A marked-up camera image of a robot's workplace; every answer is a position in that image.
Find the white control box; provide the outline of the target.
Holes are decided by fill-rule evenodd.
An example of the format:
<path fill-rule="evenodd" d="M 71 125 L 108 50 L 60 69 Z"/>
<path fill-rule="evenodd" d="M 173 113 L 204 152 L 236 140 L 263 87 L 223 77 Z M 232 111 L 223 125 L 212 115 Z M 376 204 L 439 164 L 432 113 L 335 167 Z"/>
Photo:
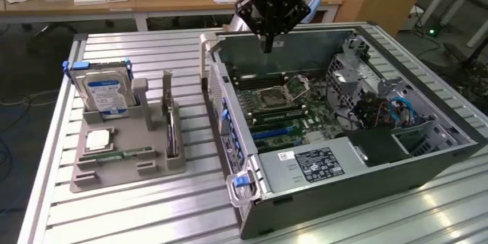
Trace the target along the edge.
<path fill-rule="evenodd" d="M 424 11 L 420 7 L 417 7 L 417 6 L 412 7 L 409 14 L 407 16 L 404 25 L 401 27 L 401 31 L 409 31 L 413 29 L 417 21 L 421 19 L 423 13 L 424 13 Z"/>

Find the black power strip green light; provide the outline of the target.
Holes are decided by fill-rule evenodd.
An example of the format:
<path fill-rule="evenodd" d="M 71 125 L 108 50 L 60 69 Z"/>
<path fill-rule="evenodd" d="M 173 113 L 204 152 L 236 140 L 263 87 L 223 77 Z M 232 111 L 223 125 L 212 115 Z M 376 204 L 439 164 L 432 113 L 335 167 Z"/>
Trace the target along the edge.
<path fill-rule="evenodd" d="M 444 28 L 443 25 L 435 25 L 435 26 L 431 26 L 431 27 L 425 26 L 423 28 L 423 33 L 424 33 L 424 35 L 427 35 L 432 38 L 437 38 L 443 28 Z"/>

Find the black RAM slot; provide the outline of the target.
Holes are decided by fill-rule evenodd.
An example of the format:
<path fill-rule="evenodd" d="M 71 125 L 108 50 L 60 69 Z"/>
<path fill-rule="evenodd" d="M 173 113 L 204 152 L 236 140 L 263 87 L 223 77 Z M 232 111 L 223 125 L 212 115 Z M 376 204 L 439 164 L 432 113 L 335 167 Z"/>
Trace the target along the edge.
<path fill-rule="evenodd" d="M 241 75 L 236 77 L 236 81 L 239 82 L 244 82 L 244 81 L 277 81 L 281 82 L 283 81 L 283 76 L 280 74 L 265 74 L 265 75 L 259 75 L 259 74 L 251 74 L 251 75 Z"/>
<path fill-rule="evenodd" d="M 248 79 L 236 82 L 236 87 L 240 90 L 255 90 L 267 87 L 281 86 L 284 81 L 280 79 Z"/>

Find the black open PC case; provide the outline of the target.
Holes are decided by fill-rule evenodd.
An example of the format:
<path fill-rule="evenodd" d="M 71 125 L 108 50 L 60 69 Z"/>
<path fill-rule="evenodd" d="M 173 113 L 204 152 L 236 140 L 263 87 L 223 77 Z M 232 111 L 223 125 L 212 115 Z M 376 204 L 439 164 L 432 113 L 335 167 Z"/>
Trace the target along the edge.
<path fill-rule="evenodd" d="M 305 71 L 325 80 L 339 53 L 357 56 L 380 77 L 379 108 L 339 109 L 340 114 L 351 114 L 355 127 L 336 138 L 349 139 L 367 170 L 325 184 L 273 193 L 232 77 Z M 379 26 L 307 25 L 277 36 L 271 53 L 263 52 L 248 31 L 211 31 L 200 36 L 200 54 L 211 127 L 243 239 L 416 189 L 488 149 L 488 117 Z M 391 131 L 427 121 L 437 122 L 459 145 L 413 157 Z"/>

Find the silver CPU chip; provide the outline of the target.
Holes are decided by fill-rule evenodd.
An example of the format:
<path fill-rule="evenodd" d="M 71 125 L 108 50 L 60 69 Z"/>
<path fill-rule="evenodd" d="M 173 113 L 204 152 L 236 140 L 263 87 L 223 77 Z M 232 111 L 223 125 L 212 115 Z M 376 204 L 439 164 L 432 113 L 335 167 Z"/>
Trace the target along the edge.
<path fill-rule="evenodd" d="M 107 129 L 93 130 L 87 134 L 85 149 L 100 150 L 109 145 L 111 132 Z"/>

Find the perforated metal disk bay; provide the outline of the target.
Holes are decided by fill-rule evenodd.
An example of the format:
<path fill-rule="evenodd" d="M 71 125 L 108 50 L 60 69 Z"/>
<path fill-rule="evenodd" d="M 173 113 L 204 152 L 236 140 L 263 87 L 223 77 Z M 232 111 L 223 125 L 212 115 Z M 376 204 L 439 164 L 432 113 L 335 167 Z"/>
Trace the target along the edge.
<path fill-rule="evenodd" d="M 325 74 L 327 102 L 333 108 L 376 110 L 380 77 L 368 64 L 355 55 L 333 56 Z"/>

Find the long blue expansion slot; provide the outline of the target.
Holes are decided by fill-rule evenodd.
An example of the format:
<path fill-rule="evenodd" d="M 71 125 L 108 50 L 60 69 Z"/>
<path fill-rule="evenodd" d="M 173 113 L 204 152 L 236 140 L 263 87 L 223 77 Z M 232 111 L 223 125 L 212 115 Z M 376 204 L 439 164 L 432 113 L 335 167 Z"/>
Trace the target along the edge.
<path fill-rule="evenodd" d="M 292 126 L 281 127 L 281 128 L 272 129 L 272 130 L 268 130 L 268 131 L 252 133 L 252 139 L 259 140 L 259 139 L 265 139 L 265 138 L 271 138 L 271 137 L 277 137 L 277 136 L 281 136 L 281 135 L 288 135 L 292 131 L 293 131 Z"/>

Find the hard disk with blue carrier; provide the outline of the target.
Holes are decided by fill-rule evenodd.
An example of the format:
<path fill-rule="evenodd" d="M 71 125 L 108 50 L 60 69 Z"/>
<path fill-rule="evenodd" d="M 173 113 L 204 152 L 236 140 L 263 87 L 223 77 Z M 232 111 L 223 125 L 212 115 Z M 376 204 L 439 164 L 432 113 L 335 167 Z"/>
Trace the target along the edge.
<path fill-rule="evenodd" d="M 115 62 L 65 61 L 63 72 L 83 99 L 84 110 L 96 111 L 103 119 L 129 116 L 137 105 L 132 92 L 132 64 L 128 59 Z"/>

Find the silver power supply unit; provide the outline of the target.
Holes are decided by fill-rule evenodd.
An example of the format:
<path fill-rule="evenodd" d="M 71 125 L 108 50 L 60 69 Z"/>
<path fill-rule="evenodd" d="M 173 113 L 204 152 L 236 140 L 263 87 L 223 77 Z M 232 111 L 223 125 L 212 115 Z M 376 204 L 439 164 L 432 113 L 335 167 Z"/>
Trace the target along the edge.
<path fill-rule="evenodd" d="M 263 153 L 259 162 L 273 193 L 325 184 L 367 170 L 347 137 Z"/>

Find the metal socket cover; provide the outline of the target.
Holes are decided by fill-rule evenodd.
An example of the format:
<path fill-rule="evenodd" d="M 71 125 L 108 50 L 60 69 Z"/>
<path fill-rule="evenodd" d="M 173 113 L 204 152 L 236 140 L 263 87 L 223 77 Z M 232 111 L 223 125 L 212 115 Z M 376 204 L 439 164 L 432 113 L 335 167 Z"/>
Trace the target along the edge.
<path fill-rule="evenodd" d="M 285 95 L 291 101 L 300 98 L 309 89 L 309 81 L 301 74 L 293 76 L 284 84 Z"/>

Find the green motherboard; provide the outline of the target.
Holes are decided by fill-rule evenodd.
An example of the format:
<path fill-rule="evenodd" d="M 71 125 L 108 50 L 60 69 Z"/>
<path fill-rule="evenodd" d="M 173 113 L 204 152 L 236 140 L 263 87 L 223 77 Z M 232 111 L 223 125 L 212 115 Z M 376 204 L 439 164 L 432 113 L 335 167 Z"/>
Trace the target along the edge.
<path fill-rule="evenodd" d="M 259 153 L 267 153 L 275 150 L 287 149 L 295 146 L 305 145 L 316 141 L 325 141 L 337 137 L 343 132 L 352 130 L 355 123 L 351 114 L 340 114 L 339 108 L 331 107 L 325 101 L 325 80 L 316 74 L 305 71 L 297 73 L 276 73 L 283 76 L 284 84 L 293 76 L 301 74 L 309 81 L 309 91 L 296 100 L 292 106 L 305 105 L 308 115 L 287 121 L 276 121 L 263 125 L 252 125 L 248 120 L 247 113 L 265 110 L 257 99 L 255 90 L 240 90 L 236 87 L 236 75 L 232 77 L 232 85 L 235 88 L 237 102 L 244 114 L 245 122 L 252 133 L 268 131 L 281 127 L 293 127 L 293 131 L 288 135 L 253 140 L 253 144 Z"/>

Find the grey metal disk bay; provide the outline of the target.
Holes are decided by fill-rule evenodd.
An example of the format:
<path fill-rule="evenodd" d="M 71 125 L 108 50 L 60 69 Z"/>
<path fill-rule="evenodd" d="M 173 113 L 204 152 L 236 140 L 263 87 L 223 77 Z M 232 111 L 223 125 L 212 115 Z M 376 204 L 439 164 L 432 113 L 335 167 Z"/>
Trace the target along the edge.
<path fill-rule="evenodd" d="M 427 121 L 421 125 L 408 128 L 397 127 L 391 132 L 413 157 L 459 145 L 453 136 L 435 121 Z"/>

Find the black office chair base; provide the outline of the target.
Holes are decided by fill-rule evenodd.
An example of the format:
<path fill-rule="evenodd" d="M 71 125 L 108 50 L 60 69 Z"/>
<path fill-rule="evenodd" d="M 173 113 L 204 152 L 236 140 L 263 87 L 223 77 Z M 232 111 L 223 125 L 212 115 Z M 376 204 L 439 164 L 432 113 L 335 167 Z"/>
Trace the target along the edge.
<path fill-rule="evenodd" d="M 36 54 L 39 51 L 52 44 L 53 40 L 52 33 L 57 30 L 64 29 L 64 32 L 68 32 L 72 36 L 75 36 L 79 32 L 75 27 L 67 22 L 52 22 L 45 25 L 45 27 L 29 38 L 25 43 L 25 49 L 29 54 Z"/>

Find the grey plastic parts rack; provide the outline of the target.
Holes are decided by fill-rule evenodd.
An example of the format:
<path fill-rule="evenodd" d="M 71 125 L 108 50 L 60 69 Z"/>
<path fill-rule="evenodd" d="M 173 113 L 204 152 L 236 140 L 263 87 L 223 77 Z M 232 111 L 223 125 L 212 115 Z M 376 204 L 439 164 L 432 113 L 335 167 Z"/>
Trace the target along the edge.
<path fill-rule="evenodd" d="M 69 191 L 73 193 L 165 177 L 187 171 L 177 102 L 173 100 L 177 108 L 180 155 L 176 158 L 168 158 L 167 121 L 161 113 L 161 99 L 156 103 L 148 102 L 145 78 L 133 79 L 132 90 L 140 97 L 140 104 L 129 108 L 128 117 L 105 120 L 101 123 L 89 123 L 89 115 L 84 115 L 69 185 Z M 111 132 L 109 145 L 100 150 L 88 151 L 85 149 L 87 134 L 103 129 Z M 153 154 L 119 161 L 79 161 L 80 157 L 148 146 L 155 148 Z"/>

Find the CPU socket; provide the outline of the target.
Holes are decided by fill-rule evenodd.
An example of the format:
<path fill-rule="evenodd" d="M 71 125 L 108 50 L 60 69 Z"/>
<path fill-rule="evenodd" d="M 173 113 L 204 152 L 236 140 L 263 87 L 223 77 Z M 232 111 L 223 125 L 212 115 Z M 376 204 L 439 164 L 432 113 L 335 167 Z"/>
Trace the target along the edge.
<path fill-rule="evenodd" d="M 272 86 L 256 91 L 257 99 L 265 110 L 291 107 L 292 101 L 288 99 L 283 86 Z"/>

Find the low-profile GPU card metal bracket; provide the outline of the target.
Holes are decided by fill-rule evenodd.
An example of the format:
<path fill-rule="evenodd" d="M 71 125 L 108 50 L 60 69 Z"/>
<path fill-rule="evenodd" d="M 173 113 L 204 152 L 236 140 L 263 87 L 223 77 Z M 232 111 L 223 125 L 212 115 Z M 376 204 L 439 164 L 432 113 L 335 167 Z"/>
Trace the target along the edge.
<path fill-rule="evenodd" d="M 177 108 L 172 98 L 172 73 L 163 71 L 161 113 L 167 121 L 167 157 L 179 157 L 179 125 Z"/>

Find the green RAM stick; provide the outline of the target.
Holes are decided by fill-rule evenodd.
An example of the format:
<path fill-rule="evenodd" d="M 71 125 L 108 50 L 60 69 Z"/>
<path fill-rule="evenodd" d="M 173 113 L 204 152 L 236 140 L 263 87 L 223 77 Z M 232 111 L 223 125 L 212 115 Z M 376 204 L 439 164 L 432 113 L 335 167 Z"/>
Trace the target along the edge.
<path fill-rule="evenodd" d="M 97 161 L 119 161 L 121 159 L 128 159 L 128 158 L 133 158 L 137 156 L 143 156 L 145 154 L 153 154 L 155 148 L 148 146 L 148 147 L 141 147 L 137 149 L 129 149 L 129 150 L 121 150 L 121 151 L 112 151 L 108 153 L 100 153 L 96 155 L 89 155 L 85 157 L 80 157 L 79 161 L 91 161 L 91 160 L 97 160 Z"/>
<path fill-rule="evenodd" d="M 308 115 L 308 108 L 305 105 L 247 113 L 247 117 L 252 125 L 263 125 L 276 121 L 287 121 L 301 118 L 305 115 Z"/>

